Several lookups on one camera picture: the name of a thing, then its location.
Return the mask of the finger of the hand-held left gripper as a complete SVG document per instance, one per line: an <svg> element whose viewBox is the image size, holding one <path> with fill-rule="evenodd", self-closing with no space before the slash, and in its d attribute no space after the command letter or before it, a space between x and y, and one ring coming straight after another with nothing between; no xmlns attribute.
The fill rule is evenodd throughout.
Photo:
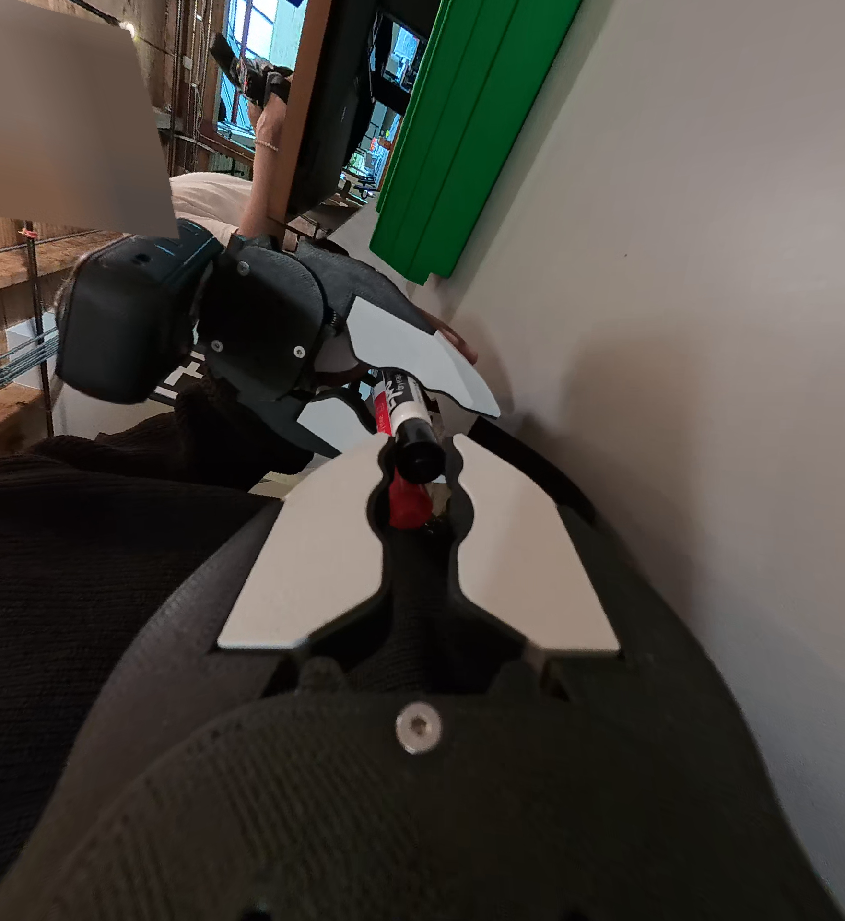
<svg viewBox="0 0 845 921"><path fill-rule="evenodd" d="M328 458L346 453L377 434L375 418L358 386L318 393L301 409L296 422L324 445L314 452Z"/></svg>
<svg viewBox="0 0 845 921"><path fill-rule="evenodd" d="M487 383L442 332L423 331L362 297L353 301L346 328L361 363L402 371L428 392L451 398L467 412L500 416Z"/></svg>

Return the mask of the person's left forearm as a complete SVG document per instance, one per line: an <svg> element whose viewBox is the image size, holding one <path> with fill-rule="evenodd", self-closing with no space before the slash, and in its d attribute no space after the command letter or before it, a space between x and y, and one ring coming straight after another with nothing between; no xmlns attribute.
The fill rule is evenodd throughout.
<svg viewBox="0 0 845 921"><path fill-rule="evenodd" d="M303 472L314 453L279 436L208 378L182 393L171 412L94 439L45 438L27 454L82 472L249 491L268 473Z"/></svg>

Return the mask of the dark panel with wooden edge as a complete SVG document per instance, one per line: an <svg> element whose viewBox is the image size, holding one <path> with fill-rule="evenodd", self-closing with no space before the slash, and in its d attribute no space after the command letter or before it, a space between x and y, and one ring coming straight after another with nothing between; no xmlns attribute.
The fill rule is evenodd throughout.
<svg viewBox="0 0 845 921"><path fill-rule="evenodd" d="M373 1L305 4L281 165L292 174L286 217L330 198L369 124Z"/></svg>

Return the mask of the wooden shelf board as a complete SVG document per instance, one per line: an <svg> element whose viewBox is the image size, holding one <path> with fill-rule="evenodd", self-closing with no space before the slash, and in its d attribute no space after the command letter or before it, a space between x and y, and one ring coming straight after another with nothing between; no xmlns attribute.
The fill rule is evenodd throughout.
<svg viewBox="0 0 845 921"><path fill-rule="evenodd" d="M55 238L41 238L33 243L38 277L73 268L86 254L120 240L125 234L94 231ZM0 290L29 280L28 244L0 249Z"/></svg>

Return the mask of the red dry erase marker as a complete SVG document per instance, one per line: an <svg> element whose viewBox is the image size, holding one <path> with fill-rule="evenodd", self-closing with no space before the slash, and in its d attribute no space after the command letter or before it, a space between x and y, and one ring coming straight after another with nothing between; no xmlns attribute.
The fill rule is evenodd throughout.
<svg viewBox="0 0 845 921"><path fill-rule="evenodd" d="M394 529L407 531L428 523L434 513L433 501L426 486L395 475L388 490L390 517Z"/></svg>

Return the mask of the person's left hand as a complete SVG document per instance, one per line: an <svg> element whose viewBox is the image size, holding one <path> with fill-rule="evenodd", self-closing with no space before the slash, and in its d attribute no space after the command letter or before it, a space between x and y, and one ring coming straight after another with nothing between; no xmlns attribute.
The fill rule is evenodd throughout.
<svg viewBox="0 0 845 921"><path fill-rule="evenodd" d="M459 333L450 327L447 322L425 310L421 310L420 313L443 339L449 342L456 351L463 355L464 359L469 364L474 366L477 363L478 353L476 350L473 349Z"/></svg>

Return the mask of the green plastic storage box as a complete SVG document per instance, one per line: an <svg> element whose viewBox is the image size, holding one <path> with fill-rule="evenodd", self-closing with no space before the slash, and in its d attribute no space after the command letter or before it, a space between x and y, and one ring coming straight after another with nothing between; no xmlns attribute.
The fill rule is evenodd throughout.
<svg viewBox="0 0 845 921"><path fill-rule="evenodd" d="M410 282L450 277L580 1L442 2L369 247Z"/></svg>

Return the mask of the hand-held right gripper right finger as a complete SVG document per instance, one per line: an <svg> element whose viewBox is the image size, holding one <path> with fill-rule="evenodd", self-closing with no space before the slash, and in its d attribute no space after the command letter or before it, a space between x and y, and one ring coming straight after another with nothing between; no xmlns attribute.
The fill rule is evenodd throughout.
<svg viewBox="0 0 845 921"><path fill-rule="evenodd" d="M531 478L465 435L458 496L472 524L457 551L462 600L520 635L532 655L617 655L621 644L563 518Z"/></svg>

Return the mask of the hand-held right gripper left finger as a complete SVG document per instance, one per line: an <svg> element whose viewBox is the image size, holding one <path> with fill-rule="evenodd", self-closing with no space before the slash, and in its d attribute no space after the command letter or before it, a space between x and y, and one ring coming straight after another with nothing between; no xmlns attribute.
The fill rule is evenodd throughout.
<svg viewBox="0 0 845 921"><path fill-rule="evenodd" d="M387 491L376 434L311 473L282 501L217 638L223 651L302 653L378 599L384 547L370 507Z"/></svg>

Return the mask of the black dry erase marker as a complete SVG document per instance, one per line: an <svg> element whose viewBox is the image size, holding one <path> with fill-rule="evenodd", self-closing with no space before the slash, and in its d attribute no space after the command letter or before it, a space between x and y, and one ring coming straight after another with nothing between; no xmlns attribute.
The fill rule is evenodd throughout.
<svg viewBox="0 0 845 921"><path fill-rule="evenodd" d="M439 481L445 451L436 437L422 387L405 371L381 369L373 387L377 431L395 442L395 466L408 483Z"/></svg>

